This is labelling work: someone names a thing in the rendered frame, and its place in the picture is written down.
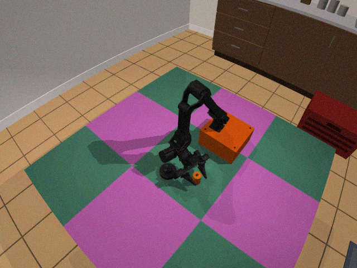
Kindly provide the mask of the orange knob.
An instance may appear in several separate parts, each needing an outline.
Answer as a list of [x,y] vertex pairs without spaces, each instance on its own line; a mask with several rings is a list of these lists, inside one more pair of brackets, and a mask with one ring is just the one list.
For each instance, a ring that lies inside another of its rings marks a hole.
[[198,185],[200,183],[200,180],[201,180],[201,172],[199,172],[199,171],[194,172],[192,179],[194,180],[196,185]]

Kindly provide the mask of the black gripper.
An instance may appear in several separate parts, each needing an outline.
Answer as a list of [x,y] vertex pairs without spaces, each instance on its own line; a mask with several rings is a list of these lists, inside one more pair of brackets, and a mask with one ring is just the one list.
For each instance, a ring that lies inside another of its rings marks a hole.
[[203,156],[201,156],[199,159],[200,161],[199,162],[196,162],[194,165],[190,166],[190,167],[186,167],[184,162],[183,162],[183,159],[182,157],[188,157],[188,153],[190,153],[189,151],[185,151],[184,153],[182,153],[180,156],[178,156],[179,158],[179,161],[182,162],[183,166],[184,166],[184,169],[179,169],[179,170],[176,170],[174,173],[173,173],[173,178],[174,179],[177,179],[179,178],[184,178],[186,180],[188,180],[190,183],[192,183],[193,185],[196,185],[196,183],[194,182],[194,180],[192,179],[192,177],[190,176],[189,172],[187,172],[189,169],[192,169],[193,167],[195,167],[196,165],[198,165],[199,167],[199,170],[201,171],[203,177],[205,179],[207,179],[206,177],[206,172],[205,172],[205,163],[206,161],[210,158],[210,156],[208,154],[205,154]]

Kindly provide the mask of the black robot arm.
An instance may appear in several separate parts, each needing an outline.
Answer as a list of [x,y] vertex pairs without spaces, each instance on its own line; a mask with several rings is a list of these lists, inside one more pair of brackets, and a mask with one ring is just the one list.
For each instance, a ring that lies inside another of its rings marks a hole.
[[[190,93],[199,100],[192,105],[187,103]],[[167,163],[188,151],[187,147],[191,143],[191,134],[189,132],[191,113],[203,104],[208,107],[209,111],[207,113],[213,118],[213,122],[209,127],[218,133],[225,127],[224,124],[229,121],[228,114],[213,101],[210,89],[198,80],[194,80],[184,90],[182,100],[178,104],[178,128],[168,142],[170,147],[159,152],[159,157],[163,163]],[[188,153],[188,155],[188,157],[182,157],[186,167],[200,161],[201,153],[198,150],[193,155],[191,153]]]

